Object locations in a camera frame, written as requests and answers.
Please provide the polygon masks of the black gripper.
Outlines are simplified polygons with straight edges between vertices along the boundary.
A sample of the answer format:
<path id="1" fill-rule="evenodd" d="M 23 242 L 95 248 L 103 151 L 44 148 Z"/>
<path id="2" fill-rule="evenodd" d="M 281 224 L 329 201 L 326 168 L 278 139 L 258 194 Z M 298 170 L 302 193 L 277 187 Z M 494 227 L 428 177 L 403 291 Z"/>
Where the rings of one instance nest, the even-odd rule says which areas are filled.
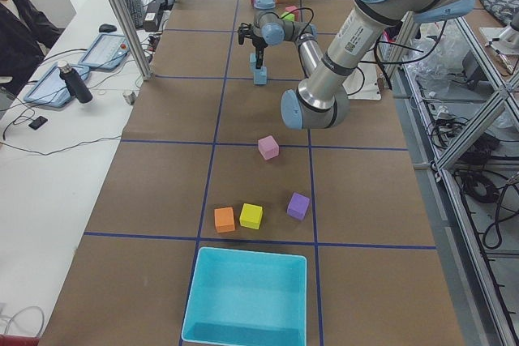
<path id="1" fill-rule="evenodd" d="M 262 57 L 264 56 L 264 50 L 268 47 L 268 43 L 262 37 L 261 30 L 254 25 L 251 26 L 251 40 L 256 52 L 255 69 L 261 69 Z"/>

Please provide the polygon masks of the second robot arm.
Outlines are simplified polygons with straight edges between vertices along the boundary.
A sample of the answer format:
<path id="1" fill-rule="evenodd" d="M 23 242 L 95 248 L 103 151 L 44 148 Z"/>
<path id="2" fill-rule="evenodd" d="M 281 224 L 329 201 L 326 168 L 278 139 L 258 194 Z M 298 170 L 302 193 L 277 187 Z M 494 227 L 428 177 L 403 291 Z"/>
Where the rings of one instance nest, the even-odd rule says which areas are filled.
<path id="1" fill-rule="evenodd" d="M 488 13 L 497 25 L 483 25 L 479 32 L 484 39 L 484 46 L 505 69 L 507 75 L 513 75 L 518 64 L 518 9 L 512 4 L 488 4 Z"/>

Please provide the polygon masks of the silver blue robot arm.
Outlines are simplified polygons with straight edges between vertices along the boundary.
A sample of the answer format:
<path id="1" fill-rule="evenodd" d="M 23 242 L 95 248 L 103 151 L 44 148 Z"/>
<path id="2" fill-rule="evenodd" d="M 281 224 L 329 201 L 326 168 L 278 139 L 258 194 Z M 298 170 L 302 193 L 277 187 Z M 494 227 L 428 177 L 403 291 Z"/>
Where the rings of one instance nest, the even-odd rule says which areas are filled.
<path id="1" fill-rule="evenodd" d="M 468 14 L 475 0 L 354 0 L 354 7 L 330 46 L 320 50 L 309 23 L 283 20 L 257 11 L 252 38 L 265 46 L 296 44 L 307 77 L 281 98 L 281 117 L 290 129 L 325 129 L 340 124 L 350 108 L 343 83 L 354 72 L 385 28 L 406 13 L 416 23 L 446 21 Z"/>

